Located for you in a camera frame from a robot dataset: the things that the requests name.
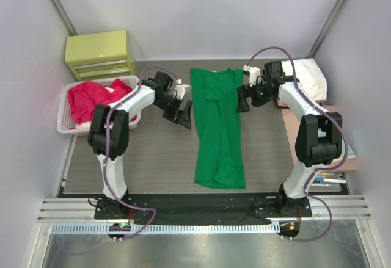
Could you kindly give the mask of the green t shirt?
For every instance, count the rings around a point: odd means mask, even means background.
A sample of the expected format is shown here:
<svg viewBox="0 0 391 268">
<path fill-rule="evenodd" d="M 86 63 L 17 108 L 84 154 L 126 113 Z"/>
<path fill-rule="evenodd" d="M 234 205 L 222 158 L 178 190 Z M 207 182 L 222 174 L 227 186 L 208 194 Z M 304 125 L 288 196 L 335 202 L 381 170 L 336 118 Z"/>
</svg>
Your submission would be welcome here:
<svg viewBox="0 0 391 268">
<path fill-rule="evenodd" d="M 211 189 L 245 189 L 241 120 L 236 108 L 241 70 L 190 70 L 194 120 L 199 138 L 196 184 Z"/>
</svg>

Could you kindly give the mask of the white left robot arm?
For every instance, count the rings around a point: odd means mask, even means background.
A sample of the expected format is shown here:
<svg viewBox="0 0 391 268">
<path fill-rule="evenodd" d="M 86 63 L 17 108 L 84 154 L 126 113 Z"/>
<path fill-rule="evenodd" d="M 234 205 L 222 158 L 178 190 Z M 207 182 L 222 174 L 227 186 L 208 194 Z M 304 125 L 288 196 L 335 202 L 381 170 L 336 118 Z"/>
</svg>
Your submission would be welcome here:
<svg viewBox="0 0 391 268">
<path fill-rule="evenodd" d="M 149 106 L 162 110 L 162 117 L 191 129 L 192 101 L 184 103 L 191 86 L 167 72 L 139 80 L 135 88 L 118 101 L 99 104 L 93 113 L 87 142 L 96 154 L 103 177 L 103 194 L 95 205 L 96 219 L 123 219 L 130 204 L 123 170 L 123 155 L 129 144 L 130 120 Z"/>
</svg>

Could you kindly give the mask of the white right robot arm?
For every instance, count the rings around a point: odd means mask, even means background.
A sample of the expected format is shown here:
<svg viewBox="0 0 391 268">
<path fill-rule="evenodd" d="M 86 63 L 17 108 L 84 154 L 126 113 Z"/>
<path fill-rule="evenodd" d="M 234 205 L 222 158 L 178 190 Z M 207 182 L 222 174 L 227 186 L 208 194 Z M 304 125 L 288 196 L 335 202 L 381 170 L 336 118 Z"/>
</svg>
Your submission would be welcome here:
<svg viewBox="0 0 391 268">
<path fill-rule="evenodd" d="M 281 62 L 269 62 L 263 69 L 245 65 L 248 82 L 238 87 L 239 113 L 261 107 L 273 98 L 282 100 L 298 119 L 294 150 L 297 163 L 280 185 L 272 203 L 281 217 L 310 215 L 308 188 L 320 168 L 330 165 L 342 153 L 342 116 L 329 112 L 306 93 L 295 74 L 287 75 Z"/>
</svg>

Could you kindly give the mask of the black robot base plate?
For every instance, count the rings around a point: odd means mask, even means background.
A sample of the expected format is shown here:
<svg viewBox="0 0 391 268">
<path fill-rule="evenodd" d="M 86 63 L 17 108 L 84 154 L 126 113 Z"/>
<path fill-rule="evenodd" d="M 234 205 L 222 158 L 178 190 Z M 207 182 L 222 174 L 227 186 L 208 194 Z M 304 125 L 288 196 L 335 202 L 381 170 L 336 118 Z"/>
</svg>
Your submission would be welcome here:
<svg viewBox="0 0 391 268">
<path fill-rule="evenodd" d="M 124 199 L 131 210 L 119 202 L 102 197 L 95 205 L 96 219 L 127 219 L 145 223 L 157 214 L 154 224 L 226 225 L 260 223 L 271 217 L 311 217 L 309 200 L 286 199 L 277 193 L 210 193 L 210 194 L 130 194 Z"/>
</svg>

